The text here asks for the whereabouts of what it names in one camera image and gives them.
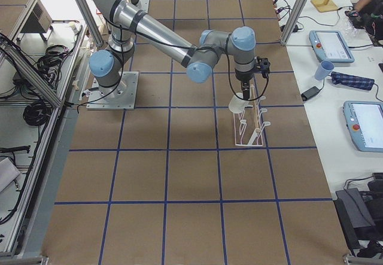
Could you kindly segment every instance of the blue joint cap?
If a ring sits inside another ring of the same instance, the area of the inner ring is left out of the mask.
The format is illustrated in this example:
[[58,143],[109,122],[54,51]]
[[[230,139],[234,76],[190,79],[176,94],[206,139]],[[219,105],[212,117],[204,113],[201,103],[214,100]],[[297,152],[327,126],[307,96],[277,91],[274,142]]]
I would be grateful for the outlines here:
[[231,36],[233,45],[242,51],[251,51],[256,47],[256,34],[249,27],[236,28]]
[[186,68],[186,74],[195,83],[204,83],[213,73],[213,69],[207,63],[191,63]]
[[206,37],[209,35],[210,32],[212,32],[214,30],[204,30],[201,34],[201,37],[199,38],[199,44],[200,45],[203,45],[205,40],[206,40]]
[[91,55],[89,68],[93,75],[102,78],[110,73],[114,65],[113,55],[106,50],[100,50]]

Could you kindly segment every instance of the wooden stand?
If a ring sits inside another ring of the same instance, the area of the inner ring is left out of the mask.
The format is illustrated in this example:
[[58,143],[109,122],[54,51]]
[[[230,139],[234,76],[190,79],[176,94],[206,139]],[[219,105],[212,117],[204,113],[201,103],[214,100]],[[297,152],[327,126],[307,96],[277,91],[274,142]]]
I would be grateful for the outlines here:
[[338,9],[338,6],[331,0],[311,0],[311,3],[321,13],[336,11]]

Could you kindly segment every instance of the plaid cloth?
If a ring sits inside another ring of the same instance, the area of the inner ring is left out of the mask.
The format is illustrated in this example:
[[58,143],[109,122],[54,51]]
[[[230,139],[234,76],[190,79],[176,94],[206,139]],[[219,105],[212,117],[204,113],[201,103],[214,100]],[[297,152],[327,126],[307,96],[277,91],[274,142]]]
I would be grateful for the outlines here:
[[333,84],[343,84],[348,87],[356,87],[362,90],[371,90],[375,80],[371,78],[362,78],[356,75],[346,75],[340,72],[332,72],[331,79]]

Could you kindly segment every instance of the tablet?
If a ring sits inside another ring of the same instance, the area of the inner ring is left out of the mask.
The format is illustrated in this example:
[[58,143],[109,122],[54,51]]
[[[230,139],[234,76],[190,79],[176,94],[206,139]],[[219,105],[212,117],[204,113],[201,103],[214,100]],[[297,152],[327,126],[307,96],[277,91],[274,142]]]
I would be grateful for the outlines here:
[[328,60],[333,63],[355,61],[339,31],[310,31],[309,39],[320,61]]
[[383,103],[348,100],[343,112],[358,150],[383,152]]

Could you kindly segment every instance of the blue cup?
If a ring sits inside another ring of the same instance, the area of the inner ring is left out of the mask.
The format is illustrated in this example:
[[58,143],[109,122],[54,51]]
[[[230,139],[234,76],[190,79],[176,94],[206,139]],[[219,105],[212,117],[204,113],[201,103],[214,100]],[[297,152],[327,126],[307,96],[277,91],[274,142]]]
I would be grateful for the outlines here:
[[318,81],[323,80],[326,76],[331,74],[331,72],[334,70],[334,64],[332,62],[329,62],[328,60],[322,61],[317,71],[315,72],[314,78]]

